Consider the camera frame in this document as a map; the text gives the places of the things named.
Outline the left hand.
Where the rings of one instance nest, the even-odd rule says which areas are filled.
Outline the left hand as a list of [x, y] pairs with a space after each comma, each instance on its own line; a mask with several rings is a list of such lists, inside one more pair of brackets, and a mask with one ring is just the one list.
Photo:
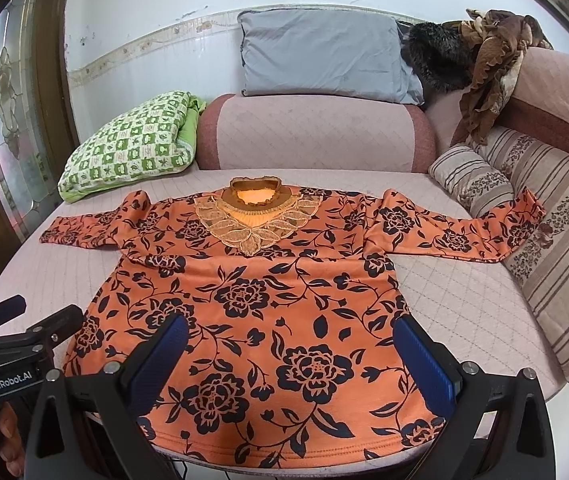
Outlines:
[[18, 416], [9, 403], [0, 410], [0, 457], [4, 461], [9, 474], [22, 478], [25, 468], [25, 450], [19, 432]]

